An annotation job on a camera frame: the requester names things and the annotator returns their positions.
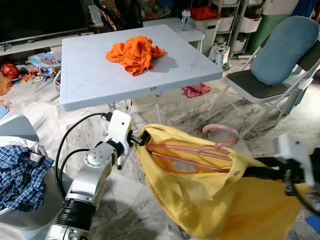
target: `black cable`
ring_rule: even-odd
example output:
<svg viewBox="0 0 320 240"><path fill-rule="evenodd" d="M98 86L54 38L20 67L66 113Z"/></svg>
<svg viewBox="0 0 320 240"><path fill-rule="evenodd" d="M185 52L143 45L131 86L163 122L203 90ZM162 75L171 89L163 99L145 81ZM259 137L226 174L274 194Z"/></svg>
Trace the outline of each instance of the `black cable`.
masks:
<svg viewBox="0 0 320 240"><path fill-rule="evenodd" d="M97 112L97 113L92 113L88 116L85 116L83 117L82 119L80 119L79 121L77 121L72 127L70 127L68 129L68 131L66 131L66 133L64 134L63 138L61 139L61 142L60 142L60 145L59 145L59 148L58 148L58 151L56 153L56 157L55 157L55 167L54 167L54 177L55 177L55 183L56 183L56 186L58 188L58 191L59 191L59 194L60 194L60 197L62 199L63 202L65 202L65 197L66 195L64 194L64 187L63 187L63 184L62 182L60 181L59 179L59 168L58 168L58 165L59 165L59 158L60 158L60 153L61 153L61 150L62 150L62 147L64 145L64 142L68 136L68 134L76 127L78 126L80 123L82 123L84 120L90 118L90 117L93 117L93 116L103 116L106 118L107 121L110 121L111 120L111 117L112 117L112 113L111 112L108 112L108 113L103 113L103 112Z"/></svg>
<svg viewBox="0 0 320 240"><path fill-rule="evenodd" d="M63 175L63 172L64 172L64 168L65 168L65 165L68 161L68 159L73 155L73 154L76 154L76 153L79 153L79 152L87 152L89 151L90 149L87 149L87 148L82 148L82 149L77 149L77 150L74 150L72 152L70 152L68 154L68 156L66 156L66 158L63 160L62 164L61 164L61 167L60 167L60 172L59 172L59 181L62 183L62 175ZM65 191L65 188L64 188L64 185L62 184L62 190L63 190L63 195L66 195L66 191Z"/></svg>
<svg viewBox="0 0 320 240"><path fill-rule="evenodd" d="M318 217L320 217L320 212L315 210L309 203L307 203L305 201L305 199L300 195L300 193L298 192L295 184L294 184L294 181L293 181L293 178L290 177L290 185L292 187L292 192L294 193L294 195L296 196L297 199L299 199L299 201L302 203L302 205L307 209L309 210L311 213L317 215Z"/></svg>

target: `gray laundry basket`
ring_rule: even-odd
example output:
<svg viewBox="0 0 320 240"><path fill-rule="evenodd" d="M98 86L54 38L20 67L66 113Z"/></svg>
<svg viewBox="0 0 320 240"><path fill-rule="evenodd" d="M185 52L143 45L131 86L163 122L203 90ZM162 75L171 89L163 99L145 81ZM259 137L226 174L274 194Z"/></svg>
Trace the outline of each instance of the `gray laundry basket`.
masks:
<svg viewBox="0 0 320 240"><path fill-rule="evenodd" d="M0 121L0 140L1 136L14 136L39 141L36 131L23 115L15 115L7 120ZM30 231L34 235L37 230L54 220L63 203L56 187L53 169L47 173L44 181L46 184L44 204L33 212L21 212L9 208L0 210L0 225L18 229L22 231L22 234L24 234L24 231Z"/></svg>

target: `television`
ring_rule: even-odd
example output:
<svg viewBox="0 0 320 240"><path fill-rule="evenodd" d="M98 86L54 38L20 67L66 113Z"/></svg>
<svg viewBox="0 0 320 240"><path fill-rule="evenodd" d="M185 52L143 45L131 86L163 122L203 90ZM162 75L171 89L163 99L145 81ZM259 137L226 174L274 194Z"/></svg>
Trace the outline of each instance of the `television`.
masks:
<svg viewBox="0 0 320 240"><path fill-rule="evenodd" d="M0 0L0 44L86 28L80 0Z"/></svg>

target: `chair seat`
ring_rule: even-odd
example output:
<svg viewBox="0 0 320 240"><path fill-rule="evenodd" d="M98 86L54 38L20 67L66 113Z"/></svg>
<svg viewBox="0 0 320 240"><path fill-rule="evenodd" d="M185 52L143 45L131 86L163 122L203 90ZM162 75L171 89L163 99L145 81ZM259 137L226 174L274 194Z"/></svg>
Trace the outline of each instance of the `chair seat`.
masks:
<svg viewBox="0 0 320 240"><path fill-rule="evenodd" d="M290 87L284 83L268 86L260 82L251 70L229 73L225 81L243 97L256 104L274 101Z"/></svg>

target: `plaid shirt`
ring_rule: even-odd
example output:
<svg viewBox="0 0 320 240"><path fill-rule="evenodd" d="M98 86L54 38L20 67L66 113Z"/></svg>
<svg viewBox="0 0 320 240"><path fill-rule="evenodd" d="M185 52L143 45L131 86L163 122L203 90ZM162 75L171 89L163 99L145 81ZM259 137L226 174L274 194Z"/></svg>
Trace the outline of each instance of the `plaid shirt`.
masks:
<svg viewBox="0 0 320 240"><path fill-rule="evenodd" d="M44 204L44 178L54 161L46 156L32 161L30 154L28 147L0 147L0 210L33 212Z"/></svg>

